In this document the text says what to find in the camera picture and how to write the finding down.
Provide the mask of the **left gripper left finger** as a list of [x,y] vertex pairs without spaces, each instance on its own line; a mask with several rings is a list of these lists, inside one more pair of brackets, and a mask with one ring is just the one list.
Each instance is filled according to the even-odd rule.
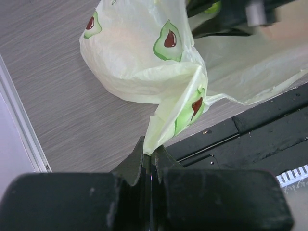
[[143,138],[108,173],[33,173],[12,181],[0,203],[3,231],[143,231]]

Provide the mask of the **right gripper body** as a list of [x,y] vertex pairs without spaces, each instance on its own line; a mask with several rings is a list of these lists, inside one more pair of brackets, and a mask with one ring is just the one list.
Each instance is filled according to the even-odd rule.
[[276,9],[290,0],[190,0],[186,6],[189,18],[196,16],[215,3],[219,3],[215,16],[192,30],[196,39],[209,36],[247,37],[258,26],[270,26],[277,22]]

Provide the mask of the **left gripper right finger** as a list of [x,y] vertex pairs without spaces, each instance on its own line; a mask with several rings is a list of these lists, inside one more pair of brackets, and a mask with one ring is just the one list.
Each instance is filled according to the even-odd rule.
[[186,169],[164,147],[151,157],[153,231],[289,231],[294,218],[262,170]]

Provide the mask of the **green fake lime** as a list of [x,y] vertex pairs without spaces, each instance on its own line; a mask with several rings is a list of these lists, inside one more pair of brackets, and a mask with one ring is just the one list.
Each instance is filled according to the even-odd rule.
[[206,13],[206,14],[217,13],[220,10],[220,7],[221,7],[221,1],[217,1],[217,2],[213,3],[211,7],[204,10],[204,13]]

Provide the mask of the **green avocado plastic bag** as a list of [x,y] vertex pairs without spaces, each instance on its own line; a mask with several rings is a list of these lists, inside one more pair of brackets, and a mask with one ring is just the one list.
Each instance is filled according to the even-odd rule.
[[157,104],[143,152],[227,98],[250,105],[308,72],[308,3],[278,9],[278,22],[248,37],[194,39],[183,0],[102,0],[79,39],[80,53],[113,95]]

